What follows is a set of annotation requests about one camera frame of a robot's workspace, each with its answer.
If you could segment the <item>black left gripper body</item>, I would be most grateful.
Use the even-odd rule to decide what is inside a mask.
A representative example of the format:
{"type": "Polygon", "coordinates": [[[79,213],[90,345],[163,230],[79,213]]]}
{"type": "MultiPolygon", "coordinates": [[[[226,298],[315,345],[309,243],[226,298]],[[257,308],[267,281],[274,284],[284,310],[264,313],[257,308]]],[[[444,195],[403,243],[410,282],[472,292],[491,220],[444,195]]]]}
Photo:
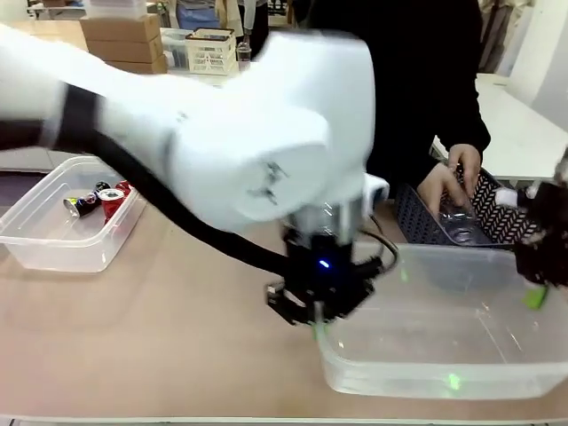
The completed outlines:
{"type": "Polygon", "coordinates": [[[283,235],[289,268],[284,275],[286,290],[295,302],[321,302],[327,319],[327,292],[341,278],[349,276],[371,280],[383,273],[378,255],[363,263],[352,261],[353,244],[341,245],[331,235],[313,235],[305,246],[302,234],[287,229],[283,235]]]}

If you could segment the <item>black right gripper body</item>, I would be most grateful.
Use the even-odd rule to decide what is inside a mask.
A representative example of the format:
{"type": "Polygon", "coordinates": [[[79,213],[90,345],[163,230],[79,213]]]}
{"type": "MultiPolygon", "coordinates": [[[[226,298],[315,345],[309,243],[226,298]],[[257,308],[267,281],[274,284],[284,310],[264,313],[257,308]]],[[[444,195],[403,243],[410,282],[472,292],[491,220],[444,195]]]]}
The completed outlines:
{"type": "Polygon", "coordinates": [[[541,286],[567,286],[567,187],[542,182],[534,197],[522,197],[536,230],[516,242],[517,272],[541,286]]]}

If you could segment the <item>person's left hand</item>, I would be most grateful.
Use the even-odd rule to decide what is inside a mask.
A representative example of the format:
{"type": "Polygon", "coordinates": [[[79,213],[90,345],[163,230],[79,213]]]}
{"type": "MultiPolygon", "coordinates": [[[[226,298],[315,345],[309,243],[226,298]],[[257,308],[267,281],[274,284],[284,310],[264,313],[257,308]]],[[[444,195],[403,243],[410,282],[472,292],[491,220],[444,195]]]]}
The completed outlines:
{"type": "Polygon", "coordinates": [[[457,206],[465,207],[474,196],[477,187],[481,169],[481,155],[474,146],[455,145],[449,151],[448,168],[450,172],[446,184],[447,191],[457,206]],[[455,176],[455,171],[459,166],[462,168],[463,185],[458,182],[455,176]]]}

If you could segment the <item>person's right hand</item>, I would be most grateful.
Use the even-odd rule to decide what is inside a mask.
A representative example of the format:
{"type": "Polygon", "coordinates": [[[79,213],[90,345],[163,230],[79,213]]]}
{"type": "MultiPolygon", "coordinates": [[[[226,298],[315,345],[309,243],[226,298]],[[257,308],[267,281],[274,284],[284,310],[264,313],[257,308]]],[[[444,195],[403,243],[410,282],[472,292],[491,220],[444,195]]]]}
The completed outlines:
{"type": "Polygon", "coordinates": [[[463,207],[467,200],[453,172],[442,163],[437,164],[417,186],[417,193],[435,217],[439,214],[440,202],[445,193],[458,207],[463,207]]]}

